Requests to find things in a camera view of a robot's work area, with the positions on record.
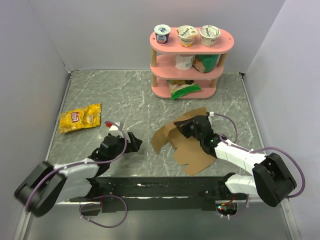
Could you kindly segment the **brown cardboard paper box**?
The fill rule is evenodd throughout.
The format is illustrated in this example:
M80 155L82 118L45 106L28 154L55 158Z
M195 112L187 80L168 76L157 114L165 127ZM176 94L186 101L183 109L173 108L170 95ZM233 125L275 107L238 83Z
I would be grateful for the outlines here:
M205 107L186 112L159 128L150 141L157 154L161 153L165 144L170 143L172 148L175 149L173 158L179 165L184 166L184 172L189 176L197 175L212 165L217 158L205 153L194 137L184 137L174 125L174 122L184 121L198 115L204 116L206 113L207 109Z

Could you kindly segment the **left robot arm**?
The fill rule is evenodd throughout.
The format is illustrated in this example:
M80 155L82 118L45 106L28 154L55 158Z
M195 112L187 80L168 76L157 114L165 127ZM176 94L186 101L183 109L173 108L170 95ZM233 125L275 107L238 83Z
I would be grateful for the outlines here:
M138 152L142 143L132 132L127 137L108 134L83 160L57 165L43 161L17 187L14 197L36 217L44 216L55 204L69 199L84 197L94 201L99 195L94 179L123 154Z

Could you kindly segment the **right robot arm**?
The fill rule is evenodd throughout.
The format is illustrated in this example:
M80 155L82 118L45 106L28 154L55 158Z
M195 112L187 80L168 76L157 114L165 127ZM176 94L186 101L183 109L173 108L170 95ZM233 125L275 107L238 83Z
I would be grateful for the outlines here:
M269 155L241 147L214 132L209 117L197 115L174 125L186 138L193 137L202 150L247 171L248 175L232 173L218 187L223 199L235 194L258 196L265 204L276 207L297 187L296 180L280 155Z

